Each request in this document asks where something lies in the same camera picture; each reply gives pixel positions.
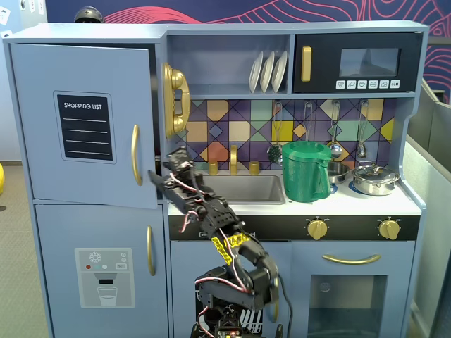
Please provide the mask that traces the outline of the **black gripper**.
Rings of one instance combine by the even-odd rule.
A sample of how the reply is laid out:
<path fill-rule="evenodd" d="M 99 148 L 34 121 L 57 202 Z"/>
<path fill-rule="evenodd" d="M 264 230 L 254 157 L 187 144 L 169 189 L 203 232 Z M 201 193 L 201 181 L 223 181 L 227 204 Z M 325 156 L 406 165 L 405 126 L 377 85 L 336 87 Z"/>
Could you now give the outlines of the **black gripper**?
<path fill-rule="evenodd" d="M 203 174 L 193 168 L 194 162 L 185 146 L 180 146 L 166 157 L 166 168 L 181 170 L 160 176 L 148 170 L 152 184 L 182 213 L 207 214 L 211 208 L 222 211 L 226 200 L 205 185 Z"/>

